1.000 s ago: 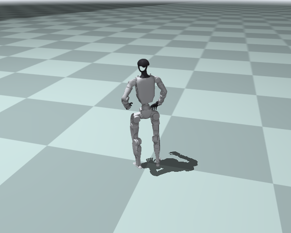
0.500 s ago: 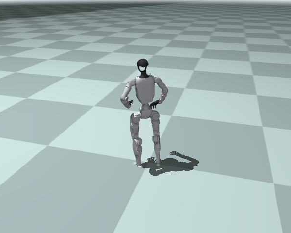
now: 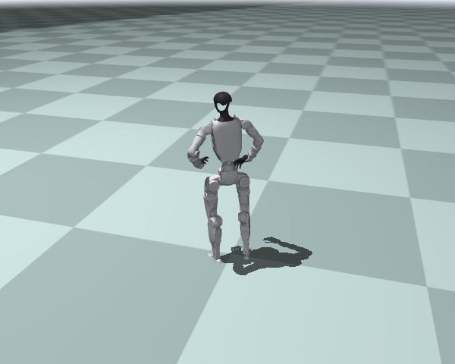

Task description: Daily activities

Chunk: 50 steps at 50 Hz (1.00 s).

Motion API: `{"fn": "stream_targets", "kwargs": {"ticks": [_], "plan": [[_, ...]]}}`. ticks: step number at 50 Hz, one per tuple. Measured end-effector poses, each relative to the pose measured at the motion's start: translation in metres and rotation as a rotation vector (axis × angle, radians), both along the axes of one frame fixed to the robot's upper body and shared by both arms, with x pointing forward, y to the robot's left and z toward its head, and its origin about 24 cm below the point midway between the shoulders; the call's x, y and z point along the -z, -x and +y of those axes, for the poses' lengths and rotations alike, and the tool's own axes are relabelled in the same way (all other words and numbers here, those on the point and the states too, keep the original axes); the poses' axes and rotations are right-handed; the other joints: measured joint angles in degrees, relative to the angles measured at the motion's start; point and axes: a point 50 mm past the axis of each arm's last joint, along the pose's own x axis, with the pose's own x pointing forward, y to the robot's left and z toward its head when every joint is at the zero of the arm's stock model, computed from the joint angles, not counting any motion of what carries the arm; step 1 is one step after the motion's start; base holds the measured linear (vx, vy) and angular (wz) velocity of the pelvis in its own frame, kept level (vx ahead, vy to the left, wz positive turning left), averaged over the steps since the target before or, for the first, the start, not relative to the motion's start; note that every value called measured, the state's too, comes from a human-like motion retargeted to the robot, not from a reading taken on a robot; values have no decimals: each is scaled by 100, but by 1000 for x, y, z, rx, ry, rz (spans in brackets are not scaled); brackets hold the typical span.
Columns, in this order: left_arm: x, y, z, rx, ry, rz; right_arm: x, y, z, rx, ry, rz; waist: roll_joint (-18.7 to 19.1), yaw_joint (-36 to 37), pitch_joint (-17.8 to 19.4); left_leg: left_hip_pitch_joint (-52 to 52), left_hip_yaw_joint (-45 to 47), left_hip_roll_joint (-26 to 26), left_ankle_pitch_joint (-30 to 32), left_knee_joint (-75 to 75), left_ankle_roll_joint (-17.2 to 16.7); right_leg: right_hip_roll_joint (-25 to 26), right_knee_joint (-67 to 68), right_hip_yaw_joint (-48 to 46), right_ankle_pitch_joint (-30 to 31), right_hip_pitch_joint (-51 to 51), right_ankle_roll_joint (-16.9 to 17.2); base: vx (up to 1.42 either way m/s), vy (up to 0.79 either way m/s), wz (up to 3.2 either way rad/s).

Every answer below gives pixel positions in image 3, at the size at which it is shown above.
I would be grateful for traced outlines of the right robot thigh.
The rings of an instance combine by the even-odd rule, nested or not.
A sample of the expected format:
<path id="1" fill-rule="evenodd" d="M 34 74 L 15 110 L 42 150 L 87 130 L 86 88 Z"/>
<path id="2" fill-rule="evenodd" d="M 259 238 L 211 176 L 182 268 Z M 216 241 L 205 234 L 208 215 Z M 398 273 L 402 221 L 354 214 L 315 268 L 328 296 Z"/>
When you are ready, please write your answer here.
<path id="1" fill-rule="evenodd" d="M 246 173 L 238 172 L 238 183 L 236 184 L 240 212 L 238 212 L 238 220 L 242 224 L 246 224 L 246 213 L 249 212 L 249 183 L 250 179 Z"/>

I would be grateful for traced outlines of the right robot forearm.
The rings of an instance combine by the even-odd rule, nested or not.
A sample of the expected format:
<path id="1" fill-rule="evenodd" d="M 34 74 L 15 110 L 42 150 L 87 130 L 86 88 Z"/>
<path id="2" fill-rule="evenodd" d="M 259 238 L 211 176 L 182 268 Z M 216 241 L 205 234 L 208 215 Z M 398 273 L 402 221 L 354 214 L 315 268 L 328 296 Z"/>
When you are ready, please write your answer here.
<path id="1" fill-rule="evenodd" d="M 250 151 L 248 151 L 248 153 L 246 155 L 248 155 L 248 159 L 246 161 L 248 162 L 251 162 L 255 157 L 256 157 L 256 154 L 258 153 L 258 151 L 261 149 L 261 147 L 259 148 L 256 148 L 253 146 L 252 144 L 252 148 L 250 149 Z"/>

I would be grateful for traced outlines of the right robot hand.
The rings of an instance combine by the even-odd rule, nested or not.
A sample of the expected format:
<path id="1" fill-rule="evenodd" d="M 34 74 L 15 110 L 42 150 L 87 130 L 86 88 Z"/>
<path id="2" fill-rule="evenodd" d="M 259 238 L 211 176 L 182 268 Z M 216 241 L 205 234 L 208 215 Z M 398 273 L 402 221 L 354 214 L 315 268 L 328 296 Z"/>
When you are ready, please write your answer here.
<path id="1" fill-rule="evenodd" d="M 248 162 L 246 161 L 248 159 L 248 155 L 244 155 L 242 158 L 238 158 L 237 160 L 234 160 L 233 163 L 234 163 L 234 166 L 236 167 L 237 166 L 237 169 L 238 169 L 238 165 L 241 165 L 244 163 L 244 162 Z"/>

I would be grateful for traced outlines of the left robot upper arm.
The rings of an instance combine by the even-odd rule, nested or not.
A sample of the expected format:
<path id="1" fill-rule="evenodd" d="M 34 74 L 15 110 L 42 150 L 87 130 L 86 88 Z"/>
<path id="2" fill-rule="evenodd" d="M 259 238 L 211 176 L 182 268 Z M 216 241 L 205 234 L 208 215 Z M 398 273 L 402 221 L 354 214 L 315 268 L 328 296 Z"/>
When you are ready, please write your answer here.
<path id="1" fill-rule="evenodd" d="M 209 135 L 212 132 L 212 123 L 204 124 L 199 129 L 199 132 L 195 136 L 192 146 L 189 148 L 187 155 L 191 158 L 199 157 L 199 147 L 203 144 L 206 139 L 206 135 Z"/>

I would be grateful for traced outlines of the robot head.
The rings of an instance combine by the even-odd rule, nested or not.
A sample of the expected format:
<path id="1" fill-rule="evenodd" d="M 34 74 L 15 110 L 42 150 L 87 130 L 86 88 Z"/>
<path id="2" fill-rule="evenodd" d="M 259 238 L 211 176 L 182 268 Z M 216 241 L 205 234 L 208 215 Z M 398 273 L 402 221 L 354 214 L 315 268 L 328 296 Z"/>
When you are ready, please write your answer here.
<path id="1" fill-rule="evenodd" d="M 220 118 L 217 121 L 226 122 L 234 120 L 234 118 L 230 117 L 230 115 L 228 114 L 228 107 L 230 102 L 232 102 L 232 98 L 229 93 L 219 92 L 214 96 L 215 108 L 220 113 Z M 226 109 L 224 111 L 219 111 L 217 103 L 221 103 L 221 105 L 227 104 Z"/>

